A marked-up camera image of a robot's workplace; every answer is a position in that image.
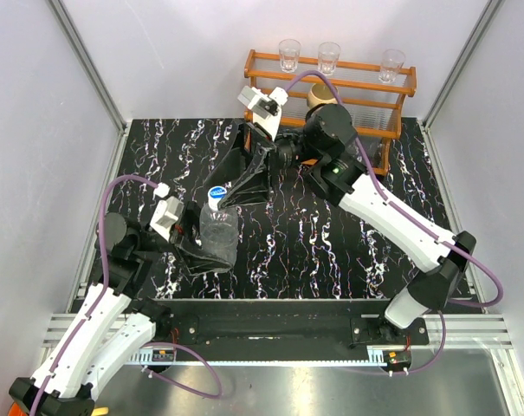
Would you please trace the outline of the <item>clear plastic bottle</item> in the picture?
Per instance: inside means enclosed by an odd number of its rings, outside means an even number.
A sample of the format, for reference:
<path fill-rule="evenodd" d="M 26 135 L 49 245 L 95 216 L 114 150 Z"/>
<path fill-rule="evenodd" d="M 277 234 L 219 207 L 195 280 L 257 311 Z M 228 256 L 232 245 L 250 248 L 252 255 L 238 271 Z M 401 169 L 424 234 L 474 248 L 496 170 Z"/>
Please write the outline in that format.
<path fill-rule="evenodd" d="M 207 202 L 200 213 L 200 241 L 202 248 L 235 266 L 238 246 L 238 212 L 236 207 L 212 211 Z"/>

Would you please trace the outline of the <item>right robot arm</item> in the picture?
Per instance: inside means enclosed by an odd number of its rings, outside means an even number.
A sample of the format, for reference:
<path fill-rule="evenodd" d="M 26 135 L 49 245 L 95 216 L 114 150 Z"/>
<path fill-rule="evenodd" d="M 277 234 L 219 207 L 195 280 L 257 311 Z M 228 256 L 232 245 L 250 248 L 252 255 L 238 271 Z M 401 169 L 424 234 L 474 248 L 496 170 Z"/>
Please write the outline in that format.
<path fill-rule="evenodd" d="M 433 224 L 386 190 L 340 104 L 309 110 L 304 126 L 292 132 L 271 128 L 276 118 L 273 107 L 262 118 L 244 123 L 205 184 L 232 184 L 218 204 L 221 208 L 258 204 L 268 200 L 280 170 L 313 160 L 303 174 L 313 194 L 367 222 L 417 266 L 417 275 L 391 299 L 377 324 L 383 341 L 401 341 L 418 317 L 448 302 L 474 259 L 475 238 Z"/>

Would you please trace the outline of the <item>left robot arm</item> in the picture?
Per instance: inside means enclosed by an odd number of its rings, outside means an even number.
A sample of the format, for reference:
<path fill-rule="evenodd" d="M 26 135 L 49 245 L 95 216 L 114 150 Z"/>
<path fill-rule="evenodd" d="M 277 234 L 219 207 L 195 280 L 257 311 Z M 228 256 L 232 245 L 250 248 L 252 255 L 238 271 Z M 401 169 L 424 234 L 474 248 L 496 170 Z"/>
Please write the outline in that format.
<path fill-rule="evenodd" d="M 106 268 L 91 283 L 79 312 L 49 357 L 9 394 L 26 415 L 90 415 L 102 388 L 146 345 L 178 340 L 171 309 L 138 293 L 149 275 L 150 253 L 172 253 L 192 275 L 227 271 L 230 262 L 198 243 L 200 208 L 170 197 L 149 224 L 109 212 L 98 223 L 97 246 Z"/>

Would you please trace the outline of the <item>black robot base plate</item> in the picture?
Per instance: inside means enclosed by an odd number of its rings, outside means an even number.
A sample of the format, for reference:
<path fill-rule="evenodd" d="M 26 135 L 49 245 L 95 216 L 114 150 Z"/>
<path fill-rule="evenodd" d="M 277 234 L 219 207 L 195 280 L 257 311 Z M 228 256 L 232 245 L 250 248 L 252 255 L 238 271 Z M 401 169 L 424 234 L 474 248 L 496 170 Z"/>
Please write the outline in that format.
<path fill-rule="evenodd" d="M 396 329 L 376 300 L 133 300 L 160 324 L 155 341 L 175 341 L 217 365 L 366 361 L 370 347 L 430 344 L 423 318 Z"/>

